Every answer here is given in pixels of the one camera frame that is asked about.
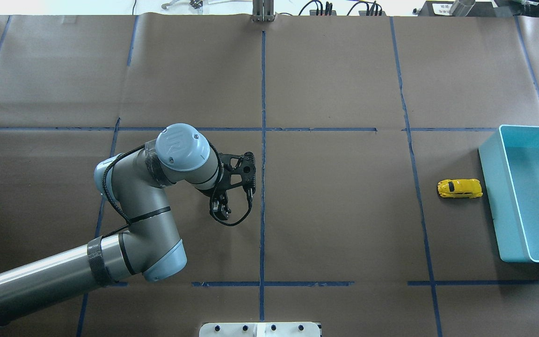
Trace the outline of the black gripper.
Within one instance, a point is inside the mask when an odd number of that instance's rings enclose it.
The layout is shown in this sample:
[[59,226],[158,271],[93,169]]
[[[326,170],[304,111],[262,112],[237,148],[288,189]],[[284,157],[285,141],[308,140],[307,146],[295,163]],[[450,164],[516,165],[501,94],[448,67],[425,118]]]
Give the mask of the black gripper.
[[242,155],[216,152],[219,176],[210,196],[210,214],[216,221],[227,221],[231,214],[227,190],[242,187],[246,196],[256,192],[256,158],[252,152]]

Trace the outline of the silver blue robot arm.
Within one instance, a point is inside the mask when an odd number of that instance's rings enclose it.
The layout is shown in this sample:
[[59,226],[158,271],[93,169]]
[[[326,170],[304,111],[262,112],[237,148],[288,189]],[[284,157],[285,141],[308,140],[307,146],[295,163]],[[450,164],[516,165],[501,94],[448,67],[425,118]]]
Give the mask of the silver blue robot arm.
[[100,162],[94,181],[124,226],[0,273],[0,328],[132,275],[158,282],[180,272],[188,259],[165,188],[190,183],[208,197],[211,217],[228,226],[228,190],[242,187],[252,210],[256,159],[252,152],[223,154],[195,127],[177,123],[156,139]]

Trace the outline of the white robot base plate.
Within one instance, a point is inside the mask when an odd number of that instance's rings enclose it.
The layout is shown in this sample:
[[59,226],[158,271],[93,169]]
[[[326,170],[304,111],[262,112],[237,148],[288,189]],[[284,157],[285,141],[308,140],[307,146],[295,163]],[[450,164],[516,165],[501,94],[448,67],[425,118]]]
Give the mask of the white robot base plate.
[[209,322],[201,326],[199,337],[321,337],[316,322]]

